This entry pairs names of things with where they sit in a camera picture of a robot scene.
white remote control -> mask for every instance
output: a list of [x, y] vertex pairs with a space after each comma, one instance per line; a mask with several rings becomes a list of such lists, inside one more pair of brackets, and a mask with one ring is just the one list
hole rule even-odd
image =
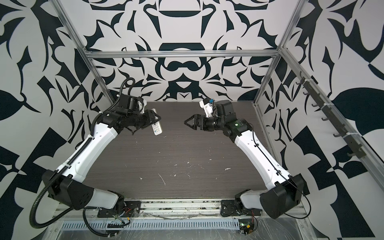
[[157, 123], [154, 123], [152, 124], [152, 128], [153, 128], [153, 132], [155, 133], [155, 135], [159, 135], [163, 132], [163, 129], [161, 128], [161, 125], [160, 125], [160, 121], [158, 121]]

hook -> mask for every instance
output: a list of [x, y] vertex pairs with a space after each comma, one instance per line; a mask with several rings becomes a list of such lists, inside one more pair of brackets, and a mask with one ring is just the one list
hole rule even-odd
[[354, 152], [354, 153], [351, 154], [351, 153], [348, 152], [347, 155], [348, 155], [348, 157], [353, 157], [353, 156], [356, 156], [356, 153]]

wall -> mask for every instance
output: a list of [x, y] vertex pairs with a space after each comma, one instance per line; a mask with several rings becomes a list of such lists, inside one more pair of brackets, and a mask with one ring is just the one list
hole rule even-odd
[[[384, 157], [382, 1], [310, 0], [287, 47], [320, 88]], [[286, 169], [301, 173], [309, 216], [324, 239], [382, 239], [384, 193], [314, 100], [279, 62], [259, 106]], [[308, 203], [303, 200], [306, 210]]]
[[[297, 0], [62, 1], [92, 51], [276, 49]], [[146, 100], [253, 100], [270, 57], [97, 59], [116, 91], [130, 75]]]
[[[44, 230], [28, 221], [41, 175], [74, 152], [109, 102], [46, 0], [1, 0], [0, 33], [0, 229], [2, 239], [32, 239]], [[37, 221], [56, 207], [43, 198]]]

table surface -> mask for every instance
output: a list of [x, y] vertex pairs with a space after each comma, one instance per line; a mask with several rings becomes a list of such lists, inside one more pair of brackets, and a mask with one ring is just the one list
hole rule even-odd
[[[254, 125], [268, 149], [253, 105], [233, 102], [237, 118]], [[163, 133], [152, 127], [133, 136], [123, 130], [101, 153], [84, 184], [112, 190], [126, 198], [234, 197], [245, 190], [265, 190], [247, 156], [222, 131], [194, 131], [184, 120], [204, 114], [197, 102], [148, 102], [161, 116]]]

white scratch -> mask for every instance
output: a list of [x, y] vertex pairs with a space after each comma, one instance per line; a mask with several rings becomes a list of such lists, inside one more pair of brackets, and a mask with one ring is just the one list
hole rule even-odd
[[[161, 177], [161, 175], [160, 174], [158, 174], [160, 177]], [[164, 181], [164, 179], [161, 177], [161, 180], [163, 180], [163, 183], [164, 183], [164, 186], [166, 185], [166, 183], [165, 183], [165, 181]]]

